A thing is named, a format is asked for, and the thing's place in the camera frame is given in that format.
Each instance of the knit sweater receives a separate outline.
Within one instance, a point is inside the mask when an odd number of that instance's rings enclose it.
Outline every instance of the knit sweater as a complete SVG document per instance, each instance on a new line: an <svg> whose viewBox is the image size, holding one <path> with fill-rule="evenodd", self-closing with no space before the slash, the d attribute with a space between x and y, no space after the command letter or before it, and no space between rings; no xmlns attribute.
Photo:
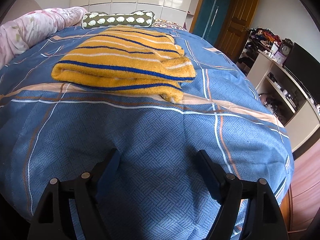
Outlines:
<svg viewBox="0 0 320 240"><path fill-rule="evenodd" d="M52 78L124 94L160 94L176 103L179 82L196 73L184 50L166 33L112 27L83 42L53 68Z"/></svg>

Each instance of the pink floral comforter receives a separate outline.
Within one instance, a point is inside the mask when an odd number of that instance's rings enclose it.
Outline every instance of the pink floral comforter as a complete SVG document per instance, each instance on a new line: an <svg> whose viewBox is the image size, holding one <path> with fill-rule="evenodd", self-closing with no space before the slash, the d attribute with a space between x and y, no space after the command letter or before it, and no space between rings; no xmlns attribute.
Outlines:
<svg viewBox="0 0 320 240"><path fill-rule="evenodd" d="M0 26L0 69L16 55L65 27L82 20L82 7L50 8L29 12Z"/></svg>

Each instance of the blue stripe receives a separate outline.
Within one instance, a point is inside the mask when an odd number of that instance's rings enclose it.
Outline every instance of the blue stripe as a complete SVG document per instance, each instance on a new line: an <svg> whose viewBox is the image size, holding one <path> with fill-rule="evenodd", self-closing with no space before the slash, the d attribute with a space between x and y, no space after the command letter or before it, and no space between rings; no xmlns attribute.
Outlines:
<svg viewBox="0 0 320 240"><path fill-rule="evenodd" d="M84 46L84 47L78 47L78 48L75 48L75 49L97 49L97 48L116 49L116 50L124 51L124 52L127 52L127 53L132 53L132 54L133 54L133 53L138 53L138 54L154 54L153 52L127 51L127 50L125 50L125 49L119 49L119 48L108 47L108 46L92 46L92 47Z"/></svg>
<svg viewBox="0 0 320 240"><path fill-rule="evenodd" d="M165 35L156 36L156 35L147 34L147 33L142 33L142 32L137 32L137 31L122 31L122 30L113 30L113 31L114 31L114 32L125 32L125 33L140 33L140 34L148 35L148 36L152 36L152 37L164 37L164 38L168 38L168 36L165 36Z"/></svg>
<svg viewBox="0 0 320 240"><path fill-rule="evenodd" d="M152 87L161 87L161 86L172 87L174 89L182 91L181 88L178 88L178 87L175 87L174 85L166 84L166 83L132 85L132 86L123 86L123 87L92 87L92 88L106 90L106 91L117 91L117 90L132 90L132 89L152 88Z"/></svg>
<svg viewBox="0 0 320 240"><path fill-rule="evenodd" d="M98 69L109 69L109 70L119 70L119 71L128 71L128 72L133 72L133 73L138 73L138 74L145 74L145 75L150 75L150 76L156 76L159 78L164 78L164 79L169 79L169 80L174 80L174 81L192 81L195 78L190 78L190 77L172 77L169 75L161 74L158 72L154 71L149 71L149 70L143 70L143 69L138 69L138 68L133 68L133 67L122 67L122 66L111 66L111 65L100 65L100 64L91 64L91 63L86 63L86 62L78 62L74 60L61 60L58 61L57 64L74 64L78 66L83 66L83 67L90 67L90 68L98 68Z"/></svg>
<svg viewBox="0 0 320 240"><path fill-rule="evenodd" d="M132 42L132 43L135 43L135 44L144 46L144 47L149 48L149 49L154 49L154 50L159 50L159 51L164 51L164 52L172 52L172 53L177 53L177 54L179 54L179 52L177 52L177 51L175 51L175 50L171 50L171 49L157 49L157 48L150 47L150 46L147 46L147 45L145 45L145 44L142 44L141 42L138 42L138 41L132 41L132 40L128 40L128 39L121 38L121 37L117 37L117 36L113 36L113 35L100 34L100 35L96 35L95 37L98 37L98 36L112 37L112 38L116 38L116 39L120 39L120 40L124 40L124 41L129 41L129 42Z"/></svg>

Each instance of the green sheep pillow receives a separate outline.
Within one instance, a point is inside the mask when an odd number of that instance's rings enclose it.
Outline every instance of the green sheep pillow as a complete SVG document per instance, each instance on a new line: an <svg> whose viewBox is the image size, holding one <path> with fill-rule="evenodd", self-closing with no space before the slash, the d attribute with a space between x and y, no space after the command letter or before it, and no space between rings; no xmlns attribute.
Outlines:
<svg viewBox="0 0 320 240"><path fill-rule="evenodd" d="M152 11L135 11L131 14L117 13L111 15L104 12L90 12L83 16L82 28L94 29L117 25L149 28L155 21L156 16Z"/></svg>

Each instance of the wooden door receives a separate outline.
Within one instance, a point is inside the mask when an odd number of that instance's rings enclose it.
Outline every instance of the wooden door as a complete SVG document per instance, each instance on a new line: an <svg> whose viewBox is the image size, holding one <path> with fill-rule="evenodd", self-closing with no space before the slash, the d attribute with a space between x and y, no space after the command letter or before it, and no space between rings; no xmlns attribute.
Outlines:
<svg viewBox="0 0 320 240"><path fill-rule="evenodd" d="M236 63L247 40L259 0L232 0L215 47Z"/></svg>

